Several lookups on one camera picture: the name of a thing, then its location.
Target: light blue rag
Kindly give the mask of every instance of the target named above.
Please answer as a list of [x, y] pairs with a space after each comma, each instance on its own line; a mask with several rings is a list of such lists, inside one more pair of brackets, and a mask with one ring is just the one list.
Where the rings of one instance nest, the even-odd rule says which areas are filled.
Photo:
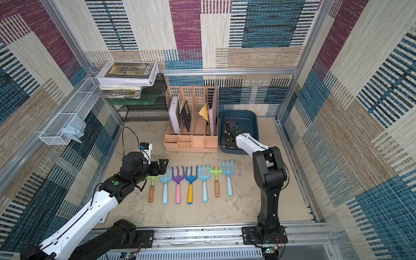
[[84, 135], [84, 130], [87, 124], [78, 116], [75, 115], [65, 128], [62, 128], [62, 133], [68, 138], [82, 143], [79, 138]]

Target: dark notebook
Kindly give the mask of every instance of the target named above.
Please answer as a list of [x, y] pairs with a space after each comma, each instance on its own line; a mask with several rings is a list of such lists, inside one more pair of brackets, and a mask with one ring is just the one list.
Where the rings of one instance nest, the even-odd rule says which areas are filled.
[[191, 114], [189, 113], [187, 100], [181, 102], [179, 114], [181, 116], [182, 123], [185, 124], [186, 130], [189, 133], [189, 131], [191, 130]]

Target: white mesh shelf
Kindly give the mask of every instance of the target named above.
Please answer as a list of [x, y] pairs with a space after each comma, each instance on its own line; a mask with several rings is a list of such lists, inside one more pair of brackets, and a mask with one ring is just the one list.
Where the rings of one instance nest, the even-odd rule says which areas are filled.
[[62, 134], [62, 129], [76, 114], [85, 120], [98, 99], [92, 94], [98, 90], [98, 85], [96, 79], [86, 79], [59, 114], [46, 126], [39, 138], [47, 145], [67, 145], [71, 139]]

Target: blue plastic tray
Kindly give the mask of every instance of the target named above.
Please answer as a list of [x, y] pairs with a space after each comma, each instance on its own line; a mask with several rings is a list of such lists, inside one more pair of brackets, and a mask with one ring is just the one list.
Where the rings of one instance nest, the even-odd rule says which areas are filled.
[[238, 122], [238, 128], [241, 130], [241, 133], [249, 133], [254, 139], [259, 139], [259, 129], [257, 125], [257, 116], [254, 112], [249, 110], [224, 110], [221, 112], [221, 121], [218, 123], [220, 125], [220, 131], [218, 132], [218, 146], [220, 147], [223, 153], [227, 154], [247, 154], [244, 150], [237, 148], [226, 148], [221, 146], [221, 137], [225, 132], [224, 122], [227, 118], [235, 118]]

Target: beige floor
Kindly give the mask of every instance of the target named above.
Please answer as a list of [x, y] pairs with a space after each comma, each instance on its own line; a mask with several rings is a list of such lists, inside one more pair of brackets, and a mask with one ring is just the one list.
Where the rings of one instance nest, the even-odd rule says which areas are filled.
[[[154, 202], [148, 203], [150, 182], [146, 184], [143, 192], [135, 189], [124, 201], [113, 209], [104, 224], [95, 228], [107, 228], [121, 218], [127, 219], [138, 227], [167, 226], [167, 225], [204, 225], [223, 223], [257, 222], [260, 211], [260, 190], [253, 176], [252, 159], [248, 155], [225, 154], [218, 149], [218, 153], [178, 153], [167, 152], [163, 146], [163, 138], [168, 122], [132, 122], [126, 126], [133, 129], [140, 142], [153, 144], [151, 160], [159, 158], [169, 159], [169, 166], [181, 168], [210, 164], [221, 166], [222, 160], [234, 160], [235, 173], [231, 177], [234, 196], [227, 196], [227, 180], [219, 176], [220, 197], [214, 195], [215, 176], [207, 181], [208, 202], [202, 202], [202, 181], [193, 183], [193, 204], [186, 203], [189, 182], [181, 181], [182, 203], [175, 204], [176, 182], [168, 183], [168, 204], [162, 204], [163, 184], [156, 180]], [[310, 220], [305, 202], [293, 176], [286, 153], [283, 150], [280, 137], [271, 118], [258, 118], [260, 142], [268, 146], [277, 146], [282, 151], [283, 160], [290, 170], [290, 183], [280, 194], [279, 218], [280, 221]], [[124, 131], [124, 144], [126, 153], [137, 149], [134, 135], [126, 129]], [[111, 158], [104, 179], [117, 173], [121, 167], [123, 147], [121, 138]]]

